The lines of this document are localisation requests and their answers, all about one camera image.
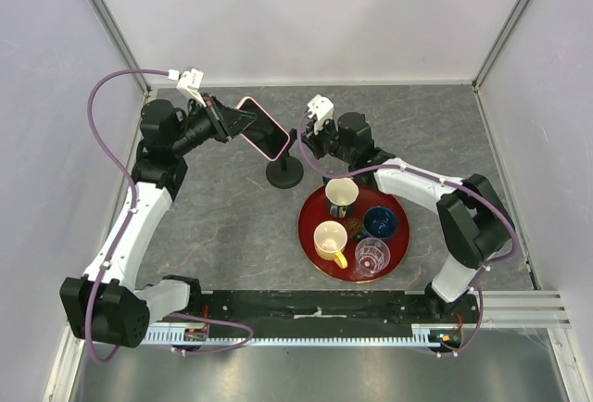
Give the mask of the pink smartphone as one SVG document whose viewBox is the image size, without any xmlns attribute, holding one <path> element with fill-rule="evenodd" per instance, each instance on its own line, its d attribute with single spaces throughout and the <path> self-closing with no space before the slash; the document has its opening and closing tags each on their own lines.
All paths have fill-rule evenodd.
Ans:
<svg viewBox="0 0 593 402">
<path fill-rule="evenodd" d="M 288 147 L 289 132 L 251 96 L 243 97 L 236 108 L 256 115 L 256 120 L 243 131 L 243 137 L 266 159 L 277 160 Z"/>
</svg>

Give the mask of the black phone stand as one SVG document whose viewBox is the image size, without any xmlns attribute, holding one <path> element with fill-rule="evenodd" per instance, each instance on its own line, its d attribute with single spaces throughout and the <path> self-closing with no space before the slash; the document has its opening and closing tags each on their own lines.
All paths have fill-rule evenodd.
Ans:
<svg viewBox="0 0 593 402">
<path fill-rule="evenodd" d="M 268 163 L 266 179 L 270 185 L 278 189 L 296 187 L 304 177 L 304 167 L 299 159 L 290 155 L 289 151 L 297 140 L 297 130 L 289 131 L 289 142 L 280 156 Z"/>
</svg>

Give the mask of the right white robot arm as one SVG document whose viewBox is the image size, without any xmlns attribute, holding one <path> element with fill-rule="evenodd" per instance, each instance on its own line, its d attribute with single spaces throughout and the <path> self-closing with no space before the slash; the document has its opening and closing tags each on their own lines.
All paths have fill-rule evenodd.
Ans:
<svg viewBox="0 0 593 402">
<path fill-rule="evenodd" d="M 384 195 L 404 198 L 434 212 L 440 221 L 448 258 L 427 285 L 426 315 L 448 320 L 458 300 L 492 264 L 511 258 L 520 243 L 509 212 L 490 181 L 466 179 L 415 167 L 375 145 L 363 114 L 308 111 L 297 127 L 305 161 L 330 156 L 347 164 L 345 178 Z"/>
</svg>

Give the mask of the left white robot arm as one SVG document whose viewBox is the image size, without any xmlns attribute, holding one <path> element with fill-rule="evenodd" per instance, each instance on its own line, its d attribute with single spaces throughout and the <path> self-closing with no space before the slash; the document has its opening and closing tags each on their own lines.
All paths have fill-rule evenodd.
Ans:
<svg viewBox="0 0 593 402">
<path fill-rule="evenodd" d="M 107 240 L 81 277 L 67 278 L 59 296 L 78 339 L 137 347 L 148 327 L 174 313 L 193 321 L 203 311 L 197 279 L 167 275 L 144 290 L 136 278 L 154 232 L 179 193 L 188 166 L 184 155 L 209 139 L 226 143 L 257 116 L 207 95 L 183 110 L 164 99 L 141 110 L 136 161 L 126 201 Z"/>
</svg>

